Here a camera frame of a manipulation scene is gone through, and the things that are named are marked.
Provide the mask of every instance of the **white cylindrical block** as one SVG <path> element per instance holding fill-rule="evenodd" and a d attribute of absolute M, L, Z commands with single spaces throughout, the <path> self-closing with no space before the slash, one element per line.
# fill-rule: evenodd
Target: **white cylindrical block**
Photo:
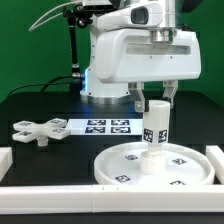
<path fill-rule="evenodd" d="M 141 171 L 147 174 L 162 174 L 166 170 L 166 157 L 161 152 L 160 147 L 157 151 L 154 149 L 153 152 L 150 150 L 145 151 L 141 154 Z"/>
<path fill-rule="evenodd" d="M 39 136 L 37 138 L 37 145 L 39 147 L 45 147 L 45 146 L 48 146 L 48 137 L 46 136 Z"/>
<path fill-rule="evenodd" d="M 141 170 L 148 174 L 161 174 L 166 170 L 166 158 L 161 145 L 168 141 L 170 103 L 149 101 L 149 112 L 143 113 L 142 140 L 148 143 L 148 151 L 141 154 Z"/>
<path fill-rule="evenodd" d="M 153 146 L 168 141 L 170 103 L 162 100 L 150 100 L 149 112 L 143 113 L 142 140 Z"/>

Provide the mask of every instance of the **black tabletop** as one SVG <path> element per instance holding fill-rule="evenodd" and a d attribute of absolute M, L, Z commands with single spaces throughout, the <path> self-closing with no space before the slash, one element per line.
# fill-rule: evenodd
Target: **black tabletop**
<path fill-rule="evenodd" d="M 154 99 L 159 93 L 148 93 Z M 94 159 L 104 149 L 141 136 L 69 136 L 50 139 L 38 148 L 12 140 L 13 124 L 22 121 L 44 123 L 53 118 L 134 119 L 133 102 L 99 105 L 80 101 L 71 93 L 19 93 L 0 104 L 0 147 L 13 150 L 13 165 L 1 186 L 43 186 L 96 184 Z M 224 144 L 224 110 L 201 93 L 178 92 L 171 111 L 169 142 L 204 153 L 206 145 Z M 223 223 L 220 213 L 100 213 L 0 216 L 0 223 Z"/>

